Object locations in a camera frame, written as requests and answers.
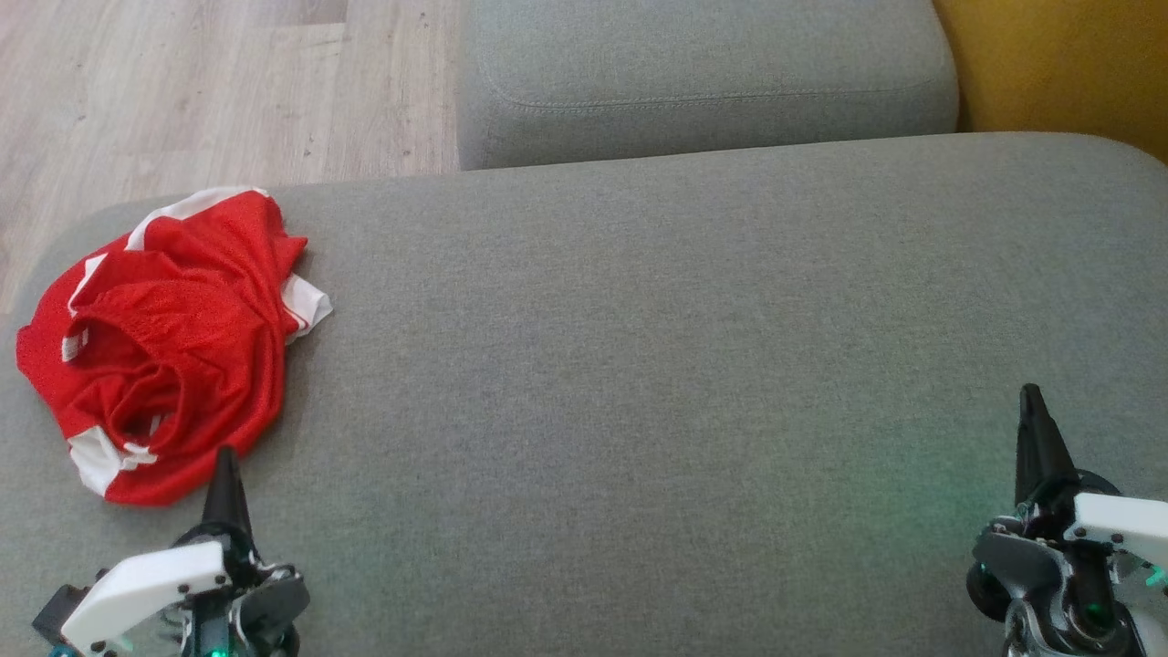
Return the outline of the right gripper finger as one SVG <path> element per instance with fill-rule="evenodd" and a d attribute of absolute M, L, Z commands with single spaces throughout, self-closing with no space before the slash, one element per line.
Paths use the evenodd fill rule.
<path fill-rule="evenodd" d="M 1018 390 L 1015 503 L 1047 503 L 1077 483 L 1078 469 L 1038 383 L 1023 383 Z"/>

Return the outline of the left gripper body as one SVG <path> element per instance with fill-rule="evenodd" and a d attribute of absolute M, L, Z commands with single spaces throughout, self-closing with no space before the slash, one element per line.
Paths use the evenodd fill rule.
<path fill-rule="evenodd" d="M 181 656 L 297 656 L 296 618 L 308 604 L 292 563 L 266 563 L 249 542 L 188 542 L 125 558 L 90 587 L 62 587 L 56 652 L 120 656 L 132 650 L 128 631 L 158 617 Z"/>

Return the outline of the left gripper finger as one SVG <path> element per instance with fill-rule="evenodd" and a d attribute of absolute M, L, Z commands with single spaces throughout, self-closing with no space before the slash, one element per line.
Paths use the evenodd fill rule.
<path fill-rule="evenodd" d="M 203 504 L 201 528 L 213 534 L 229 535 L 241 549 L 253 548 L 245 486 L 238 454 L 234 447 L 223 445 L 216 452 L 215 470 Z"/>

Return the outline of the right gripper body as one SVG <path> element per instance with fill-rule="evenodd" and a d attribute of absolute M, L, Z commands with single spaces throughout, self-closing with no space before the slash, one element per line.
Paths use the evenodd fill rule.
<path fill-rule="evenodd" d="M 1004 627 L 1004 656 L 1163 656 L 1164 625 L 1122 603 L 1122 578 L 1164 590 L 1164 502 L 1080 471 L 976 535 L 971 601 Z"/>

